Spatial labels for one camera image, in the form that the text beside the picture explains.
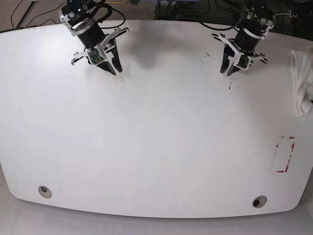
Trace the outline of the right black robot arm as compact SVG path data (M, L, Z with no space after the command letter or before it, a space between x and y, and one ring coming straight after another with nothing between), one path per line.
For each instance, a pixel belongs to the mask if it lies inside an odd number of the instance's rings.
M123 24L113 27L110 34L106 34L99 24L108 19L113 12L122 13L111 7L104 0L68 0L59 12L63 25L71 32L72 36L79 38L84 45L84 51L73 55L71 64L74 65L82 58L87 58L90 65L116 75L122 72L116 38L129 31Z

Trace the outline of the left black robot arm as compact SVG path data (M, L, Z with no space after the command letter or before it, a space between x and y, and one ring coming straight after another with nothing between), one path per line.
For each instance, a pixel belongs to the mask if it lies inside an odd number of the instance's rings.
M231 29L236 30L234 38L226 38L224 34L213 34L213 38L224 44L223 60L220 73L230 76L238 71L245 71L252 66L254 60L267 64L265 55L255 52L255 47L260 40L274 28L276 15L267 8L266 2L243 1L242 13L236 23L228 28L213 28L203 23L196 15L193 15L202 26L223 32Z

